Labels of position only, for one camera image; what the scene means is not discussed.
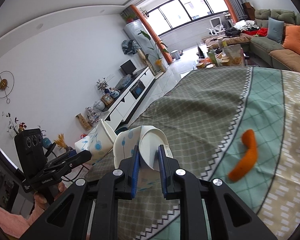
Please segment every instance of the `silver screw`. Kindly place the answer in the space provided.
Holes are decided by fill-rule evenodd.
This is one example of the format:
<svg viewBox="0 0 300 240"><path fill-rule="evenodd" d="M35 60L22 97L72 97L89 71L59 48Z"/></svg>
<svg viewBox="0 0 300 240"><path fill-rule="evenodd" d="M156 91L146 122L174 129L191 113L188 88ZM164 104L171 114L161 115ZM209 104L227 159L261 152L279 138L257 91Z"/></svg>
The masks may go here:
<svg viewBox="0 0 300 240"><path fill-rule="evenodd" d="M112 172L112 174L113 174L114 176L120 176L120 175L122 175L122 173L123 173L123 171L122 171L122 170L119 170L119 169L116 169L116 170L114 170L114 171Z"/></svg>
<svg viewBox="0 0 300 240"><path fill-rule="evenodd" d="M84 179L77 179L75 183L77 186L83 186L86 183L86 181Z"/></svg>
<svg viewBox="0 0 300 240"><path fill-rule="evenodd" d="M183 170L183 169L177 169L177 170L176 170L176 174L179 175L179 176L183 176L183 175L186 174L186 171Z"/></svg>
<svg viewBox="0 0 300 240"><path fill-rule="evenodd" d="M214 179L212 182L216 186L221 186L222 185L222 180L221 179Z"/></svg>

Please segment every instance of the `orange curtain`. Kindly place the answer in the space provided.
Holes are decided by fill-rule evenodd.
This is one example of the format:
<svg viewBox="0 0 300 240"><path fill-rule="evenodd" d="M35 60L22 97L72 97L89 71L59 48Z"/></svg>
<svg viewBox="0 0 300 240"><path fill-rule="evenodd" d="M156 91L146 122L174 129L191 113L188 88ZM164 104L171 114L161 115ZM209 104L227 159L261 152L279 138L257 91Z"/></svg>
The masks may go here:
<svg viewBox="0 0 300 240"><path fill-rule="evenodd" d="M154 42L160 41L159 36L154 32L154 30L152 29L151 25L147 22L146 18L142 15L142 13L138 10L138 8L135 7L134 5L130 5L130 8L133 10L133 12L136 14L136 16L138 16L138 18L140 19L140 21L146 27L146 29L148 30L148 32L152 36ZM157 44L158 44L159 49L161 50L162 55L164 56L164 58L168 62L168 64L171 64L172 63L172 57L171 57L171 55L169 53L166 53L166 52L162 51L166 47L164 45L160 44L160 43L157 43Z"/></svg>
<svg viewBox="0 0 300 240"><path fill-rule="evenodd" d="M224 1L225 1L226 5L229 9L229 13L231 14L232 20L234 21L234 23L238 22L239 19L237 18L237 15L235 14L234 9L233 9L230 1L229 0L224 0Z"/></svg>

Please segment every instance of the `white cabinet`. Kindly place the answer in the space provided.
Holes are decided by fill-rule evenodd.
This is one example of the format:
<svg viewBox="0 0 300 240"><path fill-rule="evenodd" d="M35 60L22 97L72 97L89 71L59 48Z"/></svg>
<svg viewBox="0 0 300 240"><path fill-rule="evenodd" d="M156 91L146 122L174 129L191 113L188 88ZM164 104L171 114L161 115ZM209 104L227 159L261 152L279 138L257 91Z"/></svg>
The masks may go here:
<svg viewBox="0 0 300 240"><path fill-rule="evenodd" d="M151 73L151 70L148 69L140 78L140 80L143 82L145 87L153 80L153 74Z"/></svg>
<svg viewBox="0 0 300 240"><path fill-rule="evenodd" d="M113 130L116 130L119 123L122 121L122 115L117 109L114 109L111 114L106 118L106 122L111 126Z"/></svg>
<svg viewBox="0 0 300 240"><path fill-rule="evenodd" d="M115 109L117 109L122 116L125 116L135 101L136 99L131 92L128 92Z"/></svg>

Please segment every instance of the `window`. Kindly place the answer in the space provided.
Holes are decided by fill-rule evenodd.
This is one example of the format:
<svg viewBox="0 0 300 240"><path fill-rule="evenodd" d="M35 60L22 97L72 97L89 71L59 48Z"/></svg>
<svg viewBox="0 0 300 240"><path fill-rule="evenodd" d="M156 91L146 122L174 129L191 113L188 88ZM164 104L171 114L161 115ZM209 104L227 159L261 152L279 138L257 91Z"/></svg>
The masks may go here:
<svg viewBox="0 0 300 240"><path fill-rule="evenodd" d="M157 35L211 14L228 11L224 0L170 0L149 12L147 21Z"/></svg>

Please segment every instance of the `recessed ceiling light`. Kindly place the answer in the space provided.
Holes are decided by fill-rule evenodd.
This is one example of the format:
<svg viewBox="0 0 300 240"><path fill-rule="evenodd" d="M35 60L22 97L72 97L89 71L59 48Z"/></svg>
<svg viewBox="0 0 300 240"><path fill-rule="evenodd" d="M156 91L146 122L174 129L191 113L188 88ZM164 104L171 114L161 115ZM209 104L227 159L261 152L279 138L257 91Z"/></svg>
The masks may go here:
<svg viewBox="0 0 300 240"><path fill-rule="evenodd" d="M40 24L36 27L36 29L39 30L39 29L42 28L42 26L43 26L43 23L40 23Z"/></svg>

